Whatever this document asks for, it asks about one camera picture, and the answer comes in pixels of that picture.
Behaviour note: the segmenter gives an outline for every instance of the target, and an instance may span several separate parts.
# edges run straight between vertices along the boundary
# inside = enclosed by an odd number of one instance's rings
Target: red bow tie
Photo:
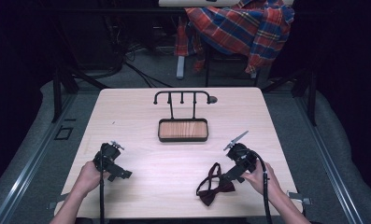
[[[215,168],[218,167],[217,174],[214,175],[214,170]],[[227,181],[223,178],[221,178],[222,173],[221,173],[221,166],[219,163],[215,162],[215,164],[211,167],[211,169],[208,172],[208,177],[200,183],[199,187],[196,190],[196,195],[200,197],[202,202],[210,206],[211,203],[215,199],[215,195],[218,194],[219,192],[231,192],[235,191],[235,186],[231,181]],[[220,179],[220,182],[218,186],[215,189],[211,189],[211,180],[212,178],[218,177]],[[200,190],[199,189],[208,181],[208,189],[207,190]]]

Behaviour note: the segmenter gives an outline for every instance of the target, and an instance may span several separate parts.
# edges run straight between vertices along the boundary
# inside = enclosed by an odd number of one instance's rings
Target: wooden table
[[[160,119],[170,118],[167,95],[153,97],[158,91],[207,91],[216,104],[207,104],[197,95],[195,116],[207,119],[206,142],[162,143],[158,139]],[[173,94],[175,119],[193,115],[193,96]],[[125,150],[116,163],[133,172],[129,179],[105,182],[106,218],[158,217],[252,217],[264,216],[263,197],[248,182],[234,181],[235,192],[219,193],[210,207],[196,196],[196,188],[218,162],[226,173],[235,163],[223,149],[245,131],[239,143],[256,151],[272,164],[283,190],[296,192],[278,137],[261,91],[257,88],[198,89],[107,89],[101,91],[80,143],[63,193],[77,179],[80,168],[94,158],[103,143],[117,141]],[[295,203],[299,210],[300,203]],[[62,203],[56,207],[58,212]],[[271,214],[278,212],[271,206]],[[83,201],[79,217],[99,217],[99,188]]]

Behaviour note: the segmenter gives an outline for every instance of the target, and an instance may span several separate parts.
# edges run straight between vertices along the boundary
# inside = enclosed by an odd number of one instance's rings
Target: black wire
[[[145,82],[147,82],[147,84],[151,87],[151,85],[153,85],[154,87],[156,87],[152,82],[151,82],[151,79],[162,84],[162,85],[165,85],[166,87],[169,87],[169,88],[173,88],[172,86],[166,84],[166,83],[163,83],[162,81],[154,78],[154,77],[150,77],[148,75],[146,75],[145,73],[141,72],[140,70],[138,70],[136,67],[134,67],[133,65],[129,64],[128,62],[124,62],[124,64],[126,64],[128,67],[130,67],[131,69],[135,70],[144,80]]]
[[[104,224],[104,169],[103,169],[103,149],[100,148],[100,223]]]
[[[267,171],[266,171],[266,166],[264,165],[264,161],[262,160],[261,156],[258,155],[258,153],[256,153],[255,151],[252,151],[252,154],[254,154],[256,157],[258,157],[258,159],[260,160],[261,162],[261,165],[262,165],[262,170],[264,171],[264,211],[266,213],[266,220],[267,220],[267,223],[273,223],[272,222],[272,217],[270,216],[270,208],[269,208],[269,199],[268,199],[268,193],[267,193]]]

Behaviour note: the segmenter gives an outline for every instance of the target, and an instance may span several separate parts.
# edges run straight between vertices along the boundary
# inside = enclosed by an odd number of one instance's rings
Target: red plaid cloth
[[[196,53],[198,60],[203,60],[203,38],[222,53],[248,56],[247,73],[276,59],[288,39],[294,16],[293,9],[282,0],[241,0],[230,8],[185,10],[188,18],[179,20],[175,55]]]

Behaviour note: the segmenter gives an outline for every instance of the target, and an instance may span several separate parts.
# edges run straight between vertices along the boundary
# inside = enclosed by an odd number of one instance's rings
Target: human hand
[[[106,178],[109,176],[108,172],[103,173],[103,177]],[[82,197],[95,189],[100,183],[100,172],[95,168],[94,162],[87,161],[80,170],[80,174],[75,182],[72,192],[81,194]]]
[[[269,200],[276,198],[279,194],[283,193],[278,178],[275,175],[273,168],[269,163],[264,163],[267,171],[268,185],[267,190],[269,191]],[[247,179],[252,187],[260,194],[264,194],[264,171],[262,169],[261,161],[257,160],[255,164],[255,170],[250,173],[244,173],[241,177]]]

